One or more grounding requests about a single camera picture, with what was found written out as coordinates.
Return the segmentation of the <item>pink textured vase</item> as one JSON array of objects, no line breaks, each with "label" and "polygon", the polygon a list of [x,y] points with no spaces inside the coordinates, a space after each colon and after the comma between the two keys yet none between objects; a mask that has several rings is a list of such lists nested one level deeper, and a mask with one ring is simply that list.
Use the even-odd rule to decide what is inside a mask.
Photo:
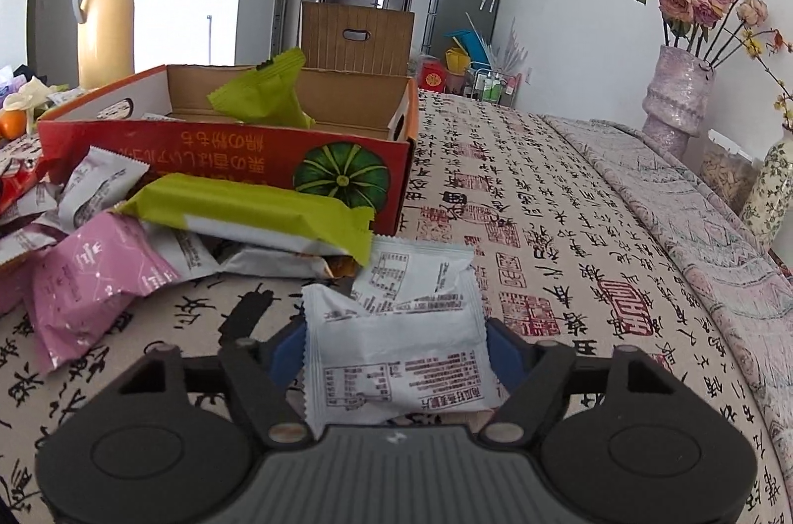
[{"label": "pink textured vase", "polygon": [[683,49],[661,46],[655,73],[646,88],[642,132],[683,159],[689,140],[700,135],[715,70]]}]

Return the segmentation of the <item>floral white slim vase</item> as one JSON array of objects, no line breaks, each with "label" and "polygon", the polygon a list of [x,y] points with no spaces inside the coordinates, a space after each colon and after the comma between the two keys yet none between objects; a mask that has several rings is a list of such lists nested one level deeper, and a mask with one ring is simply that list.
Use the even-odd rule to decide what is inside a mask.
[{"label": "floral white slim vase", "polygon": [[792,132],[785,129],[766,153],[740,212],[740,220],[763,250],[772,247],[792,204],[792,158]]}]

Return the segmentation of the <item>pink snack bag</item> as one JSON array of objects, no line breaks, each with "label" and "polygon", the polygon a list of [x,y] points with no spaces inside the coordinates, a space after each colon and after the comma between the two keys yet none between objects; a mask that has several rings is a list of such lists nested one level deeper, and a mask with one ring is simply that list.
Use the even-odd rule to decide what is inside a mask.
[{"label": "pink snack bag", "polygon": [[137,219],[96,215],[32,264],[26,304],[39,371],[79,359],[134,300],[177,280]]}]

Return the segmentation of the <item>yellow dried flower branches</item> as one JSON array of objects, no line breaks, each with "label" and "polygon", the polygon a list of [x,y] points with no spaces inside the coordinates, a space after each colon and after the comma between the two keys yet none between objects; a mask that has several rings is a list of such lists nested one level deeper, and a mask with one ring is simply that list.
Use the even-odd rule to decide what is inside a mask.
[{"label": "yellow dried flower branches", "polygon": [[792,44],[778,29],[743,29],[739,38],[746,54],[762,67],[763,73],[776,85],[773,107],[782,117],[782,128],[792,130],[792,81],[785,80],[772,66],[773,57],[791,54]]}]

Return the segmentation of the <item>patterned fabric runner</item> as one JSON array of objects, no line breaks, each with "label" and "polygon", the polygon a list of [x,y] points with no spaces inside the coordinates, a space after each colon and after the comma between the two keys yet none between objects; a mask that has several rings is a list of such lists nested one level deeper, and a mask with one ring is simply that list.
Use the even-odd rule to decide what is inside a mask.
[{"label": "patterned fabric runner", "polygon": [[733,352],[792,475],[792,284],[698,176],[641,130],[544,121],[609,183],[683,274]]}]

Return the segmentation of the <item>red white snack bag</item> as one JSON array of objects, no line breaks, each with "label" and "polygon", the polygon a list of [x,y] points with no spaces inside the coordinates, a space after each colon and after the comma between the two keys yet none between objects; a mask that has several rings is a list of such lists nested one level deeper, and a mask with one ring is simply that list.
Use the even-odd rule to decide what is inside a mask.
[{"label": "red white snack bag", "polygon": [[49,162],[42,156],[10,156],[4,159],[1,162],[0,213],[4,214],[12,204],[38,184],[47,175],[49,167]]}]

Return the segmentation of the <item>cream fabric flower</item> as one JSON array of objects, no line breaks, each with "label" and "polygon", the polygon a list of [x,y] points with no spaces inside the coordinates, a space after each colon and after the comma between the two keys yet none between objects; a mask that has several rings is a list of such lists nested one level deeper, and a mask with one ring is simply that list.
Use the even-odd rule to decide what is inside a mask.
[{"label": "cream fabric flower", "polygon": [[26,84],[21,85],[17,92],[8,94],[2,103],[2,112],[21,113],[24,130],[31,133],[34,129],[35,109],[47,103],[51,94],[56,91],[55,86],[46,85],[38,77],[32,77]]}]

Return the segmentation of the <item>green snack bag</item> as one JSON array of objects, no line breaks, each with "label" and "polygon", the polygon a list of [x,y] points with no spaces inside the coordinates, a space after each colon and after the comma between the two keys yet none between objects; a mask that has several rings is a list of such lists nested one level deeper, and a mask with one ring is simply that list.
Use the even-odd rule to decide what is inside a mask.
[{"label": "green snack bag", "polygon": [[215,89],[208,103],[243,124],[310,129],[315,120],[301,108],[296,92],[305,61],[300,48],[289,49]]}]

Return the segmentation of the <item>long green snack pack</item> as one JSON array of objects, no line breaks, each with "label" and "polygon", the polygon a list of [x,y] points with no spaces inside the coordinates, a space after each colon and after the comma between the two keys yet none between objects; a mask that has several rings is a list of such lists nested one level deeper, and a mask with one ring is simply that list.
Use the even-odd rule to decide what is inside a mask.
[{"label": "long green snack pack", "polygon": [[268,185],[170,174],[117,206],[171,229],[304,255],[370,261],[374,210]]}]

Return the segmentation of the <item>red cardboard pumpkin box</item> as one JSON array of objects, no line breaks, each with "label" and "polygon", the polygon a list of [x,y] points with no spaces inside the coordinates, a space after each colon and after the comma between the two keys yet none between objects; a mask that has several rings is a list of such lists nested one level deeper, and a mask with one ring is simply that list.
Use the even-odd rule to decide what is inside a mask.
[{"label": "red cardboard pumpkin box", "polygon": [[38,122],[51,180],[63,183],[90,148],[171,172],[336,196],[375,211],[393,235],[418,135],[414,80],[302,69],[296,94],[309,129],[243,124],[208,96],[243,67],[160,66],[104,86]]}]

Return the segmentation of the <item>yellow thermos jug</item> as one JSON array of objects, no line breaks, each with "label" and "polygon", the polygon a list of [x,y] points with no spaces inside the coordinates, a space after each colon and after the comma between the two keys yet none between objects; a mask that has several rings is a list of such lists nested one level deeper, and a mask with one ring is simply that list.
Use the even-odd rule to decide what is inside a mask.
[{"label": "yellow thermos jug", "polygon": [[134,73],[134,0],[71,0],[79,86],[102,88]]}]

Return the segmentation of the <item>white orange cracker bag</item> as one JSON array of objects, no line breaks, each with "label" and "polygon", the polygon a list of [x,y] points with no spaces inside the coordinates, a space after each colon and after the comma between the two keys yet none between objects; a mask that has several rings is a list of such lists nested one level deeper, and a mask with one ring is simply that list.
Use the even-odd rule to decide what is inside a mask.
[{"label": "white orange cracker bag", "polygon": [[338,280],[355,277],[359,265],[348,255],[310,255],[258,246],[236,246],[218,261],[219,272],[261,278]]}]

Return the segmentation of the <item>white front snack packet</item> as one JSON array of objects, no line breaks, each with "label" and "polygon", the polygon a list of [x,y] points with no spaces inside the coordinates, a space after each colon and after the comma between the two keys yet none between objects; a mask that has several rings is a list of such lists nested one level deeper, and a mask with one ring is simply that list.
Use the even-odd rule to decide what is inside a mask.
[{"label": "white front snack packet", "polygon": [[371,313],[323,285],[302,293],[305,419],[379,425],[413,412],[477,412],[502,403],[476,281]]}]

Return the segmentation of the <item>red gift box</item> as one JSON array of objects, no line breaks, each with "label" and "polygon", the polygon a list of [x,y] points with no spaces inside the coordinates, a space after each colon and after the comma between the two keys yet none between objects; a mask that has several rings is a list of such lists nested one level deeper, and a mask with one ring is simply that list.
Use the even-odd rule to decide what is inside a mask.
[{"label": "red gift box", "polygon": [[436,93],[457,93],[459,91],[458,77],[442,62],[429,59],[429,61],[423,61],[418,70],[418,88]]}]

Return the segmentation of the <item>small white snack packet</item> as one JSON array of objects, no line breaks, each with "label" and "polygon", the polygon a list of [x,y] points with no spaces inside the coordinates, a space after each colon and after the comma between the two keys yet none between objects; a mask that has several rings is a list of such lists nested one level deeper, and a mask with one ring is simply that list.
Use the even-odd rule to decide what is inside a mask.
[{"label": "small white snack packet", "polygon": [[460,310],[473,260],[472,247],[377,235],[351,296],[372,314]]}]

